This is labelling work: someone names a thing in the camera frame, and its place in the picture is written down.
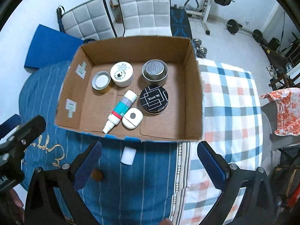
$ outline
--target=white tape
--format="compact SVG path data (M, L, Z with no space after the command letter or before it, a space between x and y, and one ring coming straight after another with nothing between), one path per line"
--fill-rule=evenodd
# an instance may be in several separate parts
M76 69L76 73L83 79L86 75L85 68L86 68L86 62L83 62L82 66L78 64L77 69Z
M70 99L67 99L66 101L66 107L67 110L69 110L68 112L68 118L72 118L73 117L73 113L76 112L76 102L72 101Z

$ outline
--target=blue folder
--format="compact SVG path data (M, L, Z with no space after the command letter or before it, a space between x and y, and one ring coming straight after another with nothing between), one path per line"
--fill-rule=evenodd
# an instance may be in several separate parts
M25 68L39 69L63 61L71 61L83 40L39 25L31 41Z

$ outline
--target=plaid blanket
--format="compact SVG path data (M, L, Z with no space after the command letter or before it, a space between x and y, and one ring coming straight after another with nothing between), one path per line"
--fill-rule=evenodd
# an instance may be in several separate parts
M223 63L199 59L204 85L204 136L213 150L228 163L255 170L261 163L263 129L257 88L250 72ZM198 142L183 143L177 193L173 198L174 224L194 224L207 215L220 190L214 188L197 156ZM232 221L242 201L240 189L225 221Z

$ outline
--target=blue gripper pad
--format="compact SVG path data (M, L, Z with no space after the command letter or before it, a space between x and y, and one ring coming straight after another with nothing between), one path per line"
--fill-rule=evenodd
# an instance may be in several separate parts
M226 174L218 165L216 159L213 157L213 154L217 154L213 151L213 149L210 146L209 148L213 153L210 153L210 151L205 147L205 145L202 142L200 142L197 147L197 154L212 183L214 184L214 187L218 190L223 191L226 188Z
M85 186L101 155L102 144L97 141L74 174L73 187L75 191L78 191Z
M4 123L0 124L0 139L4 138L11 130L17 127L20 124L20 121L20 116L15 114Z

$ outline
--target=cardboard box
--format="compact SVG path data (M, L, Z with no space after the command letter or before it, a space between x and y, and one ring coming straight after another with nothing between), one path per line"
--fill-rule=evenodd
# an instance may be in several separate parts
M166 109L159 115L146 113L139 97L132 107L139 108L144 118L134 130L120 122L110 132L116 138L136 137L141 141L196 141L202 138L202 85L198 63L189 39L178 37L125 37L84 44L77 50L68 70L58 101L55 124L67 130L104 137L107 117L127 90L138 96L147 87L142 66L150 59L167 63L168 80L163 86L169 95ZM101 70L110 72L114 63L129 62L133 66L133 83L125 88L114 84L107 93L93 89L93 76ZM85 76L76 73L86 63ZM68 117L67 99L76 103Z

